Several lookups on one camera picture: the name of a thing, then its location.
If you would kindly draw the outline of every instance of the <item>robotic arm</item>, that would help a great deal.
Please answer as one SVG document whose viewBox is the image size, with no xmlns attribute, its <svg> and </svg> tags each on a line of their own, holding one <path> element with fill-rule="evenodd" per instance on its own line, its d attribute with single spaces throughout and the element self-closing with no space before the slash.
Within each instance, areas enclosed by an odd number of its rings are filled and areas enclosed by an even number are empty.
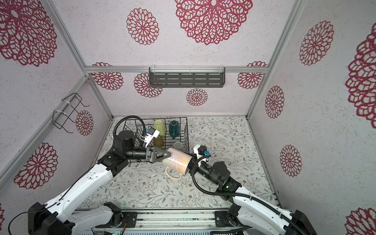
<svg viewBox="0 0 376 235">
<path fill-rule="evenodd" d="M 121 209 L 111 202 L 83 213 L 72 213 L 99 186 L 110 181 L 125 168 L 130 160 L 145 160 L 154 163 L 170 157 L 171 154 L 167 151 L 148 147 L 152 138 L 158 134 L 159 131 L 151 128 L 143 136 L 146 146 L 138 147 L 134 145 L 133 132 L 128 130 L 120 132 L 114 138 L 114 148 L 99 159 L 97 164 L 73 186 L 44 205 L 35 203 L 30 207 L 28 233 L 30 235 L 75 235 L 101 224 L 119 226 L 123 215 Z M 205 146 L 195 146 L 194 152 L 195 154 L 191 154 L 194 157 L 188 168 L 195 186 L 204 193 L 218 195 L 233 203 L 227 212 L 218 212 L 215 215 L 220 218 L 224 226 L 251 226 L 266 235 L 316 235 L 303 213 L 296 211 L 293 214 L 252 194 L 230 177 L 230 172 L 224 162 L 209 165 L 207 158 L 210 155 Z M 208 192 L 200 188 L 194 178 L 196 172 L 218 185 L 216 192 Z"/>
</svg>

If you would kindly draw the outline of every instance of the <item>floral tablecloth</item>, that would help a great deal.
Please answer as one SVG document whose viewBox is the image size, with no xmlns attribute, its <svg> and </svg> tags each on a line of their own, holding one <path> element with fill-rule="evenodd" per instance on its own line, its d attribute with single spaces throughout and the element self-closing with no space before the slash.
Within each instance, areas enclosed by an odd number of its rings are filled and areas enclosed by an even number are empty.
<svg viewBox="0 0 376 235">
<path fill-rule="evenodd" d="M 113 128 L 120 119 L 115 118 L 98 158 L 111 147 Z M 212 156 L 210 164 L 224 161 L 234 179 L 276 204 L 245 117 L 188 117 L 188 133 L 191 153 L 196 144 L 205 145 Z M 105 202 L 113 202 L 120 208 L 227 208 L 231 205 L 219 196 L 200 192 L 190 175 L 172 180 L 164 170 L 161 162 L 132 163 L 99 187 L 80 208 L 96 208 Z M 199 174 L 196 180 L 206 190 L 217 188 Z"/>
</svg>

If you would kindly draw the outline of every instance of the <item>red flower pattern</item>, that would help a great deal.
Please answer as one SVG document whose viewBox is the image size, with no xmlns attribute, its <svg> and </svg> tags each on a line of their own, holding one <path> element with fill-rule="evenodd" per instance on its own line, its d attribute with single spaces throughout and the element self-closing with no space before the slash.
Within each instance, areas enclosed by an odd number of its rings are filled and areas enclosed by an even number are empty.
<svg viewBox="0 0 376 235">
<path fill-rule="evenodd" d="M 91 114 L 82 110 L 76 117 L 76 128 L 81 135 L 89 135 L 93 130 L 94 122 Z"/>
<path fill-rule="evenodd" d="M 357 46 L 348 69 L 348 101 L 356 107 L 356 114 L 370 120 L 376 129 L 376 23 L 366 40 Z"/>
<path fill-rule="evenodd" d="M 346 216 L 346 235 L 375 235 L 376 234 L 376 211 L 372 208 L 351 211 Z"/>
<path fill-rule="evenodd" d="M 282 169 L 289 176 L 297 176 L 302 170 L 302 158 L 298 150 L 291 145 L 283 147 L 279 157 Z"/>
<path fill-rule="evenodd" d="M 265 62 L 255 61 L 253 63 L 248 64 L 247 66 L 259 66 L 264 67 L 267 66 Z M 238 84 L 246 89 L 252 89 L 258 87 L 263 74 L 262 73 L 240 73 L 238 74 Z"/>
<path fill-rule="evenodd" d="M 150 45 L 157 40 L 159 35 L 155 17 L 141 8 L 136 8 L 129 13 L 127 28 L 130 36 L 141 45 Z"/>
<path fill-rule="evenodd" d="M 187 93 L 186 98 L 190 105 L 200 106 L 208 100 L 208 94 L 205 90 L 195 88 Z"/>
<path fill-rule="evenodd" d="M 149 74 L 140 73 L 135 77 L 134 86 L 138 93 L 145 97 L 156 97 L 159 96 L 163 89 L 162 88 L 152 88 L 149 84 Z"/>
<path fill-rule="evenodd" d="M 279 86 L 273 86 L 265 99 L 265 110 L 270 118 L 278 117 L 285 105 L 284 93 Z"/>
<path fill-rule="evenodd" d="M 112 66 L 107 63 L 98 62 L 93 66 Z M 94 81 L 107 90 L 117 90 L 123 85 L 121 73 L 92 73 Z"/>
<path fill-rule="evenodd" d="M 238 32 L 252 8 L 251 0 L 175 0 L 176 16 L 187 36 L 205 45 L 218 44 Z"/>
<path fill-rule="evenodd" d="M 50 180 L 56 171 L 58 156 L 53 146 L 41 143 L 13 181 L 20 188 L 36 189 Z"/>
<path fill-rule="evenodd" d="M 330 21 L 321 21 L 304 36 L 300 47 L 300 60 L 305 65 L 315 64 L 326 55 L 333 41 L 333 25 Z"/>
<path fill-rule="evenodd" d="M 0 203 L 0 231 L 1 231 L 1 226 L 3 225 L 4 222 L 4 210 L 1 208 L 1 203 Z"/>
<path fill-rule="evenodd" d="M 0 50 L 5 59 L 38 67 L 54 57 L 57 35 L 39 1 L 2 0 L 0 23 Z"/>
</svg>

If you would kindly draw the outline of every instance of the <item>dish rack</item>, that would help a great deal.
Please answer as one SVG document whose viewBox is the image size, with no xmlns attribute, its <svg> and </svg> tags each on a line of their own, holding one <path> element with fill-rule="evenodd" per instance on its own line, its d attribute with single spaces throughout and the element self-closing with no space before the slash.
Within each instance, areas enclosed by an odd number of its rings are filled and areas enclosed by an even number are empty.
<svg viewBox="0 0 376 235">
<path fill-rule="evenodd" d="M 189 153 L 189 137 L 188 137 L 188 121 L 186 117 L 176 117 L 176 118 L 147 118 L 143 119 L 145 123 L 145 127 L 147 129 L 150 129 L 154 126 L 154 122 L 156 120 L 161 120 L 162 123 L 166 127 L 166 134 L 162 136 L 163 141 L 165 145 L 163 146 L 164 150 L 167 150 L 168 148 L 172 147 L 172 145 L 175 142 L 181 142 L 183 144 L 184 152 Z M 170 136 L 170 130 L 169 130 L 169 124 L 171 121 L 177 121 L 180 126 L 180 136 L 175 137 L 175 139 L 172 139 Z M 133 131 L 133 133 L 136 134 L 138 138 L 141 139 L 142 136 L 142 131 L 143 131 L 143 126 L 141 122 L 137 119 L 128 119 L 124 122 L 123 130 L 130 130 Z M 136 138 L 135 140 L 136 145 L 139 144 L 139 140 Z"/>
</svg>

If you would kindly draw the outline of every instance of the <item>speckled wall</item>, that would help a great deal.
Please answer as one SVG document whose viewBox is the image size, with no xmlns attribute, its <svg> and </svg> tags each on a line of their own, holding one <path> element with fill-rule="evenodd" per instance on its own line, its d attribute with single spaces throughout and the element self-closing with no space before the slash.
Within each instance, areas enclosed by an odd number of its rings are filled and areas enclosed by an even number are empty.
<svg viewBox="0 0 376 235">
<path fill-rule="evenodd" d="M 96 159 L 95 150 L 108 124 L 108 118 L 86 84 L 79 91 L 82 103 L 73 111 L 77 123 L 67 121 L 63 129 L 54 127 L 33 156 L 0 194 L 0 234 L 7 234 L 10 220 L 27 211 L 35 202 L 44 204 L 67 189 Z M 27 216 L 12 222 L 13 234 L 26 234 Z"/>
<path fill-rule="evenodd" d="M 0 3 L 0 171 L 82 77 L 40 3 L 25 3 Z"/>
<path fill-rule="evenodd" d="M 376 233 L 376 4 L 309 1 L 251 126 L 286 208 Z"/>
<path fill-rule="evenodd" d="M 266 66 L 294 0 L 54 1 L 87 65 Z M 146 73 L 93 74 L 114 115 L 244 115 L 260 74 L 217 89 L 156 89 Z"/>
</svg>

